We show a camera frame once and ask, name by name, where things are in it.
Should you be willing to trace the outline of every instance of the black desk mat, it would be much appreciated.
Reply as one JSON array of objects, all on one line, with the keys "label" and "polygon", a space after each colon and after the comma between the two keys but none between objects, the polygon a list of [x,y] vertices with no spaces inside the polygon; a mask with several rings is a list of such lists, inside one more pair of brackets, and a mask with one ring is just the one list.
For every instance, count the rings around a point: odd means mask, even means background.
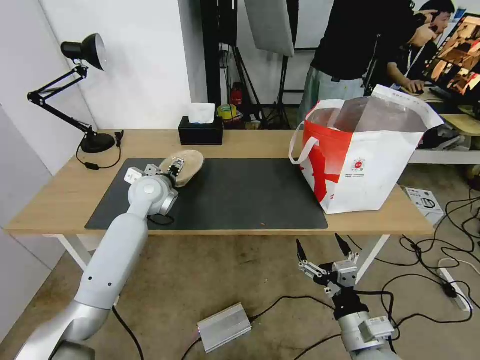
[{"label": "black desk mat", "polygon": [[[144,170],[163,159],[129,158],[125,161],[86,229],[106,230],[129,208],[128,168]],[[177,189],[178,200],[169,215],[175,222],[150,230],[258,230],[326,229],[324,212],[307,181],[287,158],[205,159],[203,168]]]}]

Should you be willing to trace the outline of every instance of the beige slipper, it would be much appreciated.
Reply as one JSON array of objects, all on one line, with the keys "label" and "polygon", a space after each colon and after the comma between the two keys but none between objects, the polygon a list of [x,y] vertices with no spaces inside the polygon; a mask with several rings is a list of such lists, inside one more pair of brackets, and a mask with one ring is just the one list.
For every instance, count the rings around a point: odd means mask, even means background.
[{"label": "beige slipper", "polygon": [[183,168],[176,178],[176,187],[182,188],[188,184],[188,182],[200,171],[204,165],[204,156],[201,152],[195,150],[185,150],[176,152],[160,164],[160,170],[162,173],[168,173],[169,167],[175,161],[176,158],[182,159],[184,162]]}]

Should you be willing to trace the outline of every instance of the bag handle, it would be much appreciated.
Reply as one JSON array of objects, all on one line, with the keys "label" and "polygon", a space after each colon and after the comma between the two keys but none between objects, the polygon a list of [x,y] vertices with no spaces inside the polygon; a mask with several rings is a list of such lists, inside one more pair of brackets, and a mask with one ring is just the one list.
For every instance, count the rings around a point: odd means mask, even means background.
[{"label": "bag handle", "polygon": [[298,160],[294,160],[294,157],[292,156],[292,153],[294,152],[294,147],[295,147],[295,143],[297,142],[297,135],[299,134],[300,127],[302,127],[304,124],[305,124],[305,121],[302,121],[298,125],[298,127],[295,130],[295,133],[293,134],[293,136],[291,137],[291,140],[290,140],[290,152],[288,153],[288,157],[290,158],[290,162],[293,165],[299,165],[299,164],[303,163],[305,160],[307,160],[307,158],[309,157],[310,152],[312,151],[314,146],[319,144],[318,139],[316,139],[312,136],[306,142],[305,147],[301,151],[301,154],[300,154],[300,157],[298,158]]}]

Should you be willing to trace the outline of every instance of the logo on bag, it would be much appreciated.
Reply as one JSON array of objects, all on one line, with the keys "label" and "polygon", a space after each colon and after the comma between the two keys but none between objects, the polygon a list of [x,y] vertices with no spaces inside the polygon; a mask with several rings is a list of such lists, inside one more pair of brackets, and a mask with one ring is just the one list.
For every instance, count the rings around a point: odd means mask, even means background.
[{"label": "logo on bag", "polygon": [[364,170],[364,166],[365,166],[365,159],[358,158],[353,162],[351,170],[356,173],[362,172]]}]

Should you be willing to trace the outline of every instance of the lamp base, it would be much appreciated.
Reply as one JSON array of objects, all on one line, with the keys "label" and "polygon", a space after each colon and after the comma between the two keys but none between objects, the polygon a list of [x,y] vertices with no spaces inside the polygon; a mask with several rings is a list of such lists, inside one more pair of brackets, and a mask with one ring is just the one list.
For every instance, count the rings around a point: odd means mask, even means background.
[{"label": "lamp base", "polygon": [[80,143],[84,153],[97,154],[104,152],[115,145],[115,139],[110,134],[96,133],[94,131],[85,135]]}]

